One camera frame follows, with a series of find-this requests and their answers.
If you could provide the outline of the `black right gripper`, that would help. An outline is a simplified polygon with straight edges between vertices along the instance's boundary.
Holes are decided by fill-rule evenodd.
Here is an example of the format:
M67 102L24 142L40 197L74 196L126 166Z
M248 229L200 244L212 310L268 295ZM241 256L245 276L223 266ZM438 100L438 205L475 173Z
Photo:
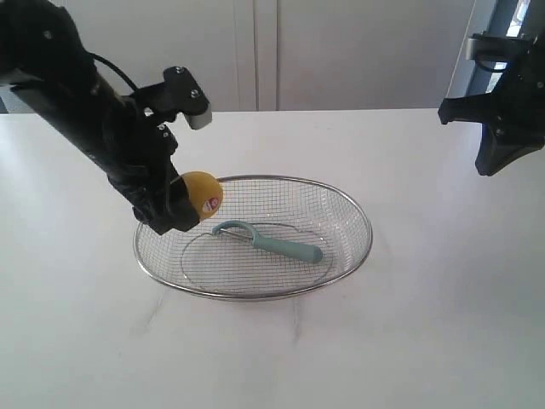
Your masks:
M484 124L475 160L480 176L493 176L544 147L544 43L534 42L510 62L487 94L445 98L441 124Z

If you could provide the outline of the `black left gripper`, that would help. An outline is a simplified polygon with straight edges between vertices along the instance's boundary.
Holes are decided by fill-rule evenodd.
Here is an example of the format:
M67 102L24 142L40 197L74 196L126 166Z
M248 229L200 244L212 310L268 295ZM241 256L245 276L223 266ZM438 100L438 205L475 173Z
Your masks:
M159 235L199 223L186 183L171 162L178 143L166 124L107 123L114 164L108 181L132 205L135 218Z

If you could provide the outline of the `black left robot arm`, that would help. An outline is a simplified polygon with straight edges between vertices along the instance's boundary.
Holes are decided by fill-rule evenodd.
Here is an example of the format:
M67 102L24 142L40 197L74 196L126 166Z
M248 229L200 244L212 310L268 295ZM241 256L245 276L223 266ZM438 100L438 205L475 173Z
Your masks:
M178 115L199 130L209 100L190 71L120 95L96 68L67 10L49 1L1 4L1 83L96 164L155 233L189 231L199 216L171 158Z

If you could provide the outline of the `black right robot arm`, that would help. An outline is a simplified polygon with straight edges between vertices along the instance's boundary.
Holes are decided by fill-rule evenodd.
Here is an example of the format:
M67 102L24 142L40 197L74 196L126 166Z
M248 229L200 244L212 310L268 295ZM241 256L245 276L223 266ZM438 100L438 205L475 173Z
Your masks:
M491 91L471 87L463 97L443 99L439 120L481 125L475 167L493 176L544 148L544 2L529 2L515 37L492 28L468 36L466 58L497 82Z

